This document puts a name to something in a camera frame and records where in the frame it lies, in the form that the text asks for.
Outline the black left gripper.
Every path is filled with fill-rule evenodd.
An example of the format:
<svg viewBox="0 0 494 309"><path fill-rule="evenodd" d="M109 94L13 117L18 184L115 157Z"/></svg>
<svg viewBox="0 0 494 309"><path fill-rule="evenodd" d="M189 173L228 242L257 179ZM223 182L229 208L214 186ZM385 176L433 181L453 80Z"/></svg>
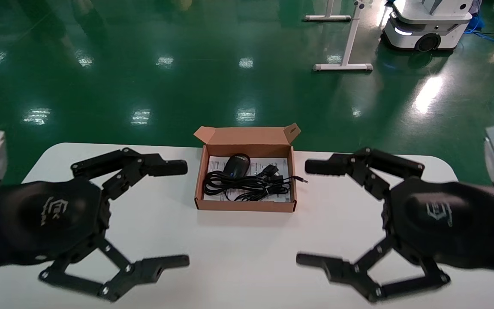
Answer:
<svg viewBox="0 0 494 309"><path fill-rule="evenodd" d="M29 182L0 187L0 267L53 261L39 280L115 303L137 285L155 284L163 271L190 265L188 255L129 261L104 237L108 198L90 180ZM118 272L105 283L67 274L71 264L100 250Z"/></svg>

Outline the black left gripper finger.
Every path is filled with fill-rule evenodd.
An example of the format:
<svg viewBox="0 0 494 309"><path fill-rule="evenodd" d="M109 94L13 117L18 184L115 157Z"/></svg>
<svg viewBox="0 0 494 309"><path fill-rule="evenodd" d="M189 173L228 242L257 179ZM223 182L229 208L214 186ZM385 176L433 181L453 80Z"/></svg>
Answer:
<svg viewBox="0 0 494 309"><path fill-rule="evenodd" d="M188 166L185 160L167 161L159 153L141 154L131 148L123 148L76 162L71 165L71 171L75 178L87 179L116 172L102 185L102 195L116 200L145 176L184 175L188 172Z"/></svg>

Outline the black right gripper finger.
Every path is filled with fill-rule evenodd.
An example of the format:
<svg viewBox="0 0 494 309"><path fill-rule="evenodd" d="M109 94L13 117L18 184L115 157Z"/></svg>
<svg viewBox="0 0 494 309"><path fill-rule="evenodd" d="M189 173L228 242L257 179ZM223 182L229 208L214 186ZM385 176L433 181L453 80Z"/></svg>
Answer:
<svg viewBox="0 0 494 309"><path fill-rule="evenodd" d="M351 154L334 153L327 160L307 160L304 163L307 174L350 176L377 200L389 195L390 184L373 170L408 179L421 178L424 169L423 164L373 148L362 148Z"/></svg>

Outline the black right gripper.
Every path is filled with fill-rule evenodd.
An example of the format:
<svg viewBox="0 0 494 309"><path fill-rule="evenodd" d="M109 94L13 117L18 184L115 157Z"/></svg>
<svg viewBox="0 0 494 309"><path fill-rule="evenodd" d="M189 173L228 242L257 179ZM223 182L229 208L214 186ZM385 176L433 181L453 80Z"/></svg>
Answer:
<svg viewBox="0 0 494 309"><path fill-rule="evenodd" d="M409 178L384 199L384 237L354 263L299 252L296 263L320 268L331 283L349 285L369 303L437 290L450 283L438 264L494 270L494 188ZM390 251L420 266L423 276L380 285L369 270Z"/></svg>

